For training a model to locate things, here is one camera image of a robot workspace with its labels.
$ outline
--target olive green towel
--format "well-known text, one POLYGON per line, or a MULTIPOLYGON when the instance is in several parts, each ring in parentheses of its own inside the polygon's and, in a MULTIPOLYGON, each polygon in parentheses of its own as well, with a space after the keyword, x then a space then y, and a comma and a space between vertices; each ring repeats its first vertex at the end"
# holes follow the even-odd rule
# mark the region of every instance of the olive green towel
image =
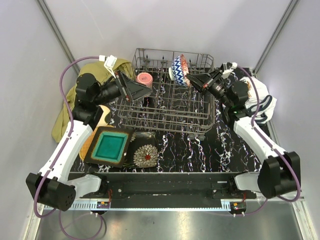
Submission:
MULTIPOLYGON (((120 70, 124 72, 129 78, 135 79, 135 73, 133 71, 131 62, 120 59, 115 62, 115 65, 113 67, 113 71, 120 70)), ((83 66, 80 70, 79 76, 85 73, 90 73, 94 75, 95 79, 103 84, 108 78, 110 78, 112 75, 108 70, 104 67, 104 62, 97 61, 94 63, 89 63, 83 66)), ((76 99, 76 85, 73 86, 68 94, 66 95, 66 100, 68 101, 71 110, 75 107, 75 99, 76 99)), ((67 129, 67 125, 69 122, 69 114, 66 105, 63 103, 63 109, 60 111, 55 124, 53 126, 51 135, 54 138, 54 140, 59 143, 62 139, 63 135, 65 134, 65 131, 67 129)))

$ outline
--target square plate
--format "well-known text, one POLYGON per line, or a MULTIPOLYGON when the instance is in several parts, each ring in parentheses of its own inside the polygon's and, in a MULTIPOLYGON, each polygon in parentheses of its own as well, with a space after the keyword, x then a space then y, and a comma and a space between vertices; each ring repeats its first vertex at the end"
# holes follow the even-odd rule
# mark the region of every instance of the square plate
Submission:
POLYGON ((84 161, 121 168, 133 132, 132 129, 98 127, 84 161))

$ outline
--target black marble countertop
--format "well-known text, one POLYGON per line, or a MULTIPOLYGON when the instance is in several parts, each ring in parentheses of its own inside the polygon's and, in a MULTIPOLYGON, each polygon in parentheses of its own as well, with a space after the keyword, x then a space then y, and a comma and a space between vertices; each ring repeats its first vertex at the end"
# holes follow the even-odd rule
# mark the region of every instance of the black marble countertop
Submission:
MULTIPOLYGON (((236 69, 227 79, 227 84, 244 77, 236 69)), ((121 127, 116 109, 109 106, 115 126, 121 127)), ((189 140, 187 134, 157 131, 158 165, 150 168, 115 168, 106 165, 84 163, 78 157, 71 172, 243 172, 258 171, 260 161, 245 143, 222 120, 219 103, 215 100, 215 124, 205 134, 205 140, 189 140)), ((261 127, 267 135, 267 126, 261 127)))

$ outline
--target dish rack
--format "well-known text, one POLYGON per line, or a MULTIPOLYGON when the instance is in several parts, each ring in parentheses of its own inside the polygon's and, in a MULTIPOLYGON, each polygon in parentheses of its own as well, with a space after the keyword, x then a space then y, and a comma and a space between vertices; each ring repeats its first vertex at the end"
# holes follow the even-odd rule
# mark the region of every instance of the dish rack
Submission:
POLYGON ((215 98, 201 95, 193 87, 176 84, 170 79, 169 67, 174 58, 183 54, 191 74, 213 70, 214 58, 209 54, 137 48, 132 67, 135 74, 150 73, 152 93, 142 100, 128 103, 125 99, 115 104, 122 125, 143 131, 160 130, 188 134, 204 140, 215 123, 215 98))

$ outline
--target wire basket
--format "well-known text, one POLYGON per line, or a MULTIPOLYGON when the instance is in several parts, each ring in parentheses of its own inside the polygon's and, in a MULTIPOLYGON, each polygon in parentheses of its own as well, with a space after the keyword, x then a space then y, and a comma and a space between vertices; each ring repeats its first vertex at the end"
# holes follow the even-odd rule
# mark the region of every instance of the wire basket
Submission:
POLYGON ((135 129, 161 130, 198 135, 204 139, 215 123, 213 95, 201 95, 193 87, 176 84, 169 77, 174 58, 183 54, 188 61, 189 73, 213 70, 214 58, 209 54, 137 48, 132 66, 135 74, 148 72, 153 77, 149 97, 128 103, 125 99, 115 104, 122 125, 135 129))

